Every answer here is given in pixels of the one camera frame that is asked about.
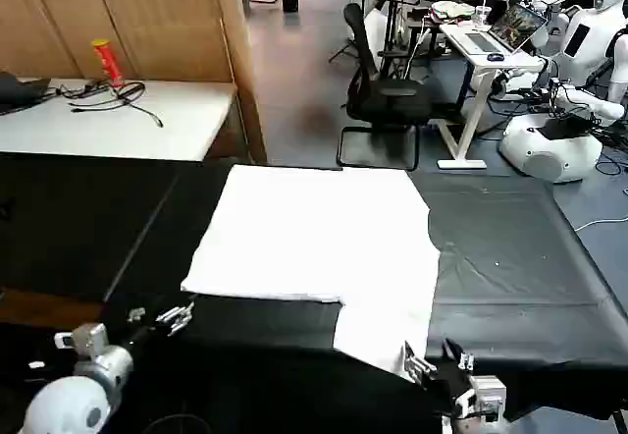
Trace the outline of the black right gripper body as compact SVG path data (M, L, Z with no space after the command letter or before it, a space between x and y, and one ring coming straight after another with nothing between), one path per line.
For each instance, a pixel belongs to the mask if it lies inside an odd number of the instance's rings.
M469 374L456 362L440 362L435 371L423 376L423 387L446 414L468 414L474 402L474 388Z

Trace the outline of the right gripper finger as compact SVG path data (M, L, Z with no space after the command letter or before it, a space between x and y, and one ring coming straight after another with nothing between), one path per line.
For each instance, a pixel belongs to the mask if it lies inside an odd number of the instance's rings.
M417 385L424 385L426 381L434 380L436 377L436 366L419 357L407 341L404 342L403 367Z
M444 355L453 360L460 370L474 369L474 355L466 352L461 345L451 338L444 340Z

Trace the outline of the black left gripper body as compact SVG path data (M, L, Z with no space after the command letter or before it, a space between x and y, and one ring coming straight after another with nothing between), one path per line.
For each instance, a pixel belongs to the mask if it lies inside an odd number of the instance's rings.
M151 346L168 336L166 326L156 322L124 322L109 333L108 351L124 350L131 358L139 358Z

